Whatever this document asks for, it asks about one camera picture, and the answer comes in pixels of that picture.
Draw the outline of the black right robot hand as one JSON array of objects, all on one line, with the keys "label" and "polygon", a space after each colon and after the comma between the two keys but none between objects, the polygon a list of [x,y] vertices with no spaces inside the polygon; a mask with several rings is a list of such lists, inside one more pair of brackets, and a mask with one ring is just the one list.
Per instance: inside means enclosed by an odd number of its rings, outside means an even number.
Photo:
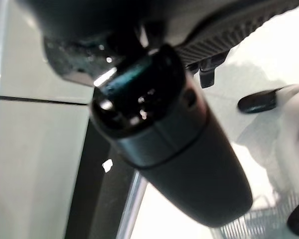
[{"label": "black right robot hand", "polygon": [[253,203],[244,170],[189,70],[210,66],[299,0],[22,0],[47,60],[91,86],[102,136],[167,199],[215,228]]}]

